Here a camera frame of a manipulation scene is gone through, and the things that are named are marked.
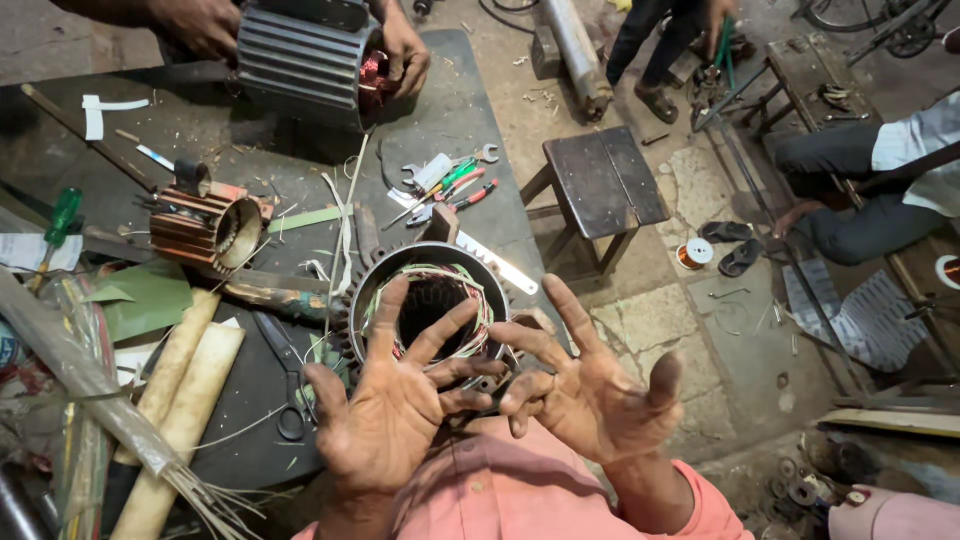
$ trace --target wooden stool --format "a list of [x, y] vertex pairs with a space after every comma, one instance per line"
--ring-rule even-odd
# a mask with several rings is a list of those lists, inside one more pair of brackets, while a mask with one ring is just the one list
[[627, 251], [637, 229], [667, 220], [650, 167], [627, 128], [558, 138], [543, 143], [547, 164], [520, 191], [528, 206], [553, 185], [566, 227], [543, 256], [547, 271], [578, 231], [590, 241], [613, 236], [595, 272], [576, 280], [606, 278]]

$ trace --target sleeve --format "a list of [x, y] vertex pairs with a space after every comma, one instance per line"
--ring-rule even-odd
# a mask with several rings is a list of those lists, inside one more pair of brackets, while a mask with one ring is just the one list
[[752, 540], [754, 536], [743, 528], [733, 513], [727, 498], [716, 487], [680, 460], [672, 461], [674, 468], [684, 475], [693, 490], [693, 515], [673, 538], [710, 540]]

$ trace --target hand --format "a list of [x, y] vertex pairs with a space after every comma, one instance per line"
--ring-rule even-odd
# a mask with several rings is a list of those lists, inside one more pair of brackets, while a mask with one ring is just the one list
[[499, 375], [507, 366], [487, 358], [452, 358], [424, 372], [423, 366], [445, 341], [477, 312], [469, 299], [425, 330], [403, 360], [394, 360], [396, 319], [410, 283], [391, 281], [373, 316], [363, 377], [348, 403], [343, 383], [321, 364], [307, 364], [303, 373], [317, 396], [317, 448], [337, 479], [344, 496], [393, 494], [423, 462], [446, 414], [493, 405], [489, 395], [475, 390], [437, 388], [456, 380]]
[[713, 61], [723, 20], [727, 16], [736, 16], [736, 0], [708, 0], [708, 2], [710, 27], [707, 30], [707, 60]]
[[234, 60], [240, 10], [230, 0], [149, 0], [154, 20], [206, 60]]
[[601, 465], [654, 452], [682, 415], [677, 399], [680, 360], [672, 353], [664, 355], [646, 390], [600, 341], [587, 312], [560, 278], [547, 274], [543, 289], [581, 356], [570, 358], [544, 331], [512, 323], [490, 327], [491, 339], [533, 354], [557, 370], [555, 376], [532, 371], [514, 380], [500, 402], [501, 414], [510, 416], [511, 433], [522, 437], [527, 419], [534, 416], [574, 452]]
[[383, 42], [390, 57], [390, 80], [403, 81], [394, 97], [419, 94], [430, 68], [430, 51], [396, 1], [383, 9]]

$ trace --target pink shirt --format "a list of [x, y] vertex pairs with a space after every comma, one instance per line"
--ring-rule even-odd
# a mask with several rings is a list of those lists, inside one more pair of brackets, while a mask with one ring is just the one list
[[[638, 532], [610, 510], [607, 492], [583, 460], [536, 420], [516, 440], [507, 419], [470, 424], [470, 434], [424, 460], [397, 495], [398, 540], [666, 538]], [[694, 510], [677, 537], [752, 540], [724, 496], [681, 461]], [[294, 540], [312, 540], [316, 524]]]

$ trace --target dark trousers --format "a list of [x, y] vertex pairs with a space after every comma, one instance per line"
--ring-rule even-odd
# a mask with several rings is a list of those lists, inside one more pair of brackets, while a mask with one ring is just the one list
[[[869, 180], [875, 174], [872, 163], [879, 131], [879, 124], [856, 125], [789, 139], [775, 150], [777, 168], [794, 194], [802, 198], [836, 191], [830, 173], [840, 179]], [[903, 191], [907, 187], [901, 184], [885, 189], [851, 215], [817, 209], [801, 218], [794, 229], [837, 264], [855, 266], [883, 257], [948, 221], [934, 210], [905, 205]]]
[[707, 24], [706, 0], [635, 0], [607, 62], [607, 80], [612, 86], [620, 82], [620, 77], [623, 77], [630, 62], [634, 61], [640, 45], [657, 28], [668, 10], [673, 18], [667, 24], [654, 56], [643, 73], [644, 85], [653, 87], [662, 83], [673, 62], [704, 31]]

